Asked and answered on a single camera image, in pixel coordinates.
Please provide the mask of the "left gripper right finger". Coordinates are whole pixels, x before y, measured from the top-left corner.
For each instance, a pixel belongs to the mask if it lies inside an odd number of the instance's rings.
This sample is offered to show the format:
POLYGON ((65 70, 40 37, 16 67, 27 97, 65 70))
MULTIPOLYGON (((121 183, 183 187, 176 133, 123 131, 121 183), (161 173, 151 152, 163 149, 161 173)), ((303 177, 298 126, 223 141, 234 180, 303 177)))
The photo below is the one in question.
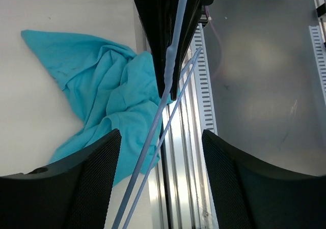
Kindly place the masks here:
POLYGON ((202 146, 219 228, 325 228, 325 176, 269 164, 209 130, 202 146))

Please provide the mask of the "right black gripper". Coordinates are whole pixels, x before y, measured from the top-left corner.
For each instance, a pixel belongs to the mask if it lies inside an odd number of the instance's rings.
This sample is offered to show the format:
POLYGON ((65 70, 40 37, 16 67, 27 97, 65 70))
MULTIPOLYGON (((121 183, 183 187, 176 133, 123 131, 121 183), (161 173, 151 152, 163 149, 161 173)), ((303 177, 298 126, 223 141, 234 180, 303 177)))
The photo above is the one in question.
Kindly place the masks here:
POLYGON ((177 48, 173 50, 176 56, 174 60, 173 83, 170 91, 172 100, 177 98, 182 62, 200 20, 202 7, 211 5, 213 1, 133 0, 151 49, 156 84, 160 97, 165 88, 165 57, 167 47, 172 40, 172 25, 174 24, 175 15, 173 37, 177 40, 177 48))

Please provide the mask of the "light blue wire hanger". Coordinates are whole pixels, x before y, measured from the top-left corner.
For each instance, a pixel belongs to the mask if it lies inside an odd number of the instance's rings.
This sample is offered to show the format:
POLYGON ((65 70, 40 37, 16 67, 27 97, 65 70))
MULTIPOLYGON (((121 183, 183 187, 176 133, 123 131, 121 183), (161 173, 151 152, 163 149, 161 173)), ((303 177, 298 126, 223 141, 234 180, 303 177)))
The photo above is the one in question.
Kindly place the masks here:
MULTIPOLYGON (((172 43, 171 45, 167 48, 167 51, 166 51, 166 63, 165 63, 165 72, 164 72, 164 83, 165 83, 165 88, 164 88, 164 92, 162 94, 162 97, 161 97, 161 101, 160 101, 160 104, 158 106, 158 110, 155 114, 155 117, 154 117, 154 120, 153 120, 153 123, 151 125, 151 128, 149 130, 149 133, 146 137, 146 140, 145 140, 145 143, 144 143, 144 146, 142 148, 142 151, 140 153, 140 156, 138 158, 138 161, 135 165, 135 168, 134 168, 134 171, 131 175, 131 178, 130 178, 130 181, 128 183, 128 186, 126 188, 126 191, 124 193, 124 196, 123 196, 123 199, 122 199, 122 202, 121 202, 121 205, 118 209, 118 212, 117 212, 117 215, 115 217, 115 220, 113 222, 113 225, 112 225, 112 228, 118 228, 119 225, 120 225, 120 222, 122 220, 122 217, 123 217, 123 214, 125 212, 125 209, 127 207, 127 204, 128 204, 128 201, 130 199, 130 196, 132 194, 132 191, 133 191, 133 188, 135 186, 135 183, 137 181, 137 178, 139 176, 139 173, 141 171, 141 168, 142 168, 142 165, 144 163, 144 160, 145 160, 145 156, 149 150, 149 146, 153 140, 153 136, 154 136, 154 133, 155 133, 155 130, 157 129, 157 126, 158 126, 158 122, 162 116, 162 112, 164 110, 164 108, 166 107, 167 105, 167 102, 168 102, 168 96, 170 94, 170 90, 172 88, 172 75, 173 75, 173 71, 174 71, 174 67, 175 67, 175 60, 176 60, 176 56, 177 56, 177 48, 178 48, 178 44, 179 44, 179 39, 180 39, 180 35, 181 35, 181 27, 182 27, 182 23, 183 23, 183 18, 184 18, 184 14, 185 14, 185 9, 186 9, 186 3, 187 3, 187 0, 178 0, 178 6, 177 6, 177 11, 176 11, 176 21, 175 21, 175 25, 174 25, 174 31, 173 31, 173 38, 172 38, 172 43)), ((177 100, 176 100, 176 104, 175 104, 175 107, 171 113, 171 117, 170 119, 168 120, 168 123, 165 127, 165 130, 163 131, 163 134, 162 134, 162 137, 160 138, 160 141, 157 145, 157 149, 155 151, 155 154, 154 154, 154 157, 152 158, 150 164, 149 164, 149 167, 147 168, 146 170, 146 173, 144 175, 144 178, 142 180, 142 183, 138 189, 138 192, 136 194, 136 197, 132 203, 132 206, 130 208, 130 211, 127 215, 127 218, 124 222, 124 225, 123 225, 123 228, 127 228, 129 222, 130 222, 130 219, 133 215, 133 212, 135 210, 135 207, 139 201, 139 198, 140 198, 140 195, 143 191, 143 188, 147 182, 147 179, 148 179, 148 176, 151 172, 151 170, 153 169, 153 165, 154 165, 154 162, 155 162, 155 158, 157 157, 157 154, 160 150, 160 147, 165 139, 165 135, 171 125, 171 121, 173 119, 173 116, 176 112, 176 109, 178 108, 179 106, 179 103, 181 101, 181 98, 184 94, 184 91, 188 85, 188 82, 189 80, 191 79, 191 76, 189 75, 186 79, 186 82, 180 92, 180 95, 178 96, 177 100)))

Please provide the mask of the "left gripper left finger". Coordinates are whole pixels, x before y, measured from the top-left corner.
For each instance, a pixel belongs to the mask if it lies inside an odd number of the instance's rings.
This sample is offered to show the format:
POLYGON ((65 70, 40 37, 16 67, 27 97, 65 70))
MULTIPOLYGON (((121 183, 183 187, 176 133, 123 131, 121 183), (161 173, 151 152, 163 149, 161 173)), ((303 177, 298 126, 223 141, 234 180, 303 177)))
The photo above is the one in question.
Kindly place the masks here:
POLYGON ((1 177, 1 228, 104 228, 121 146, 118 129, 61 160, 1 177))

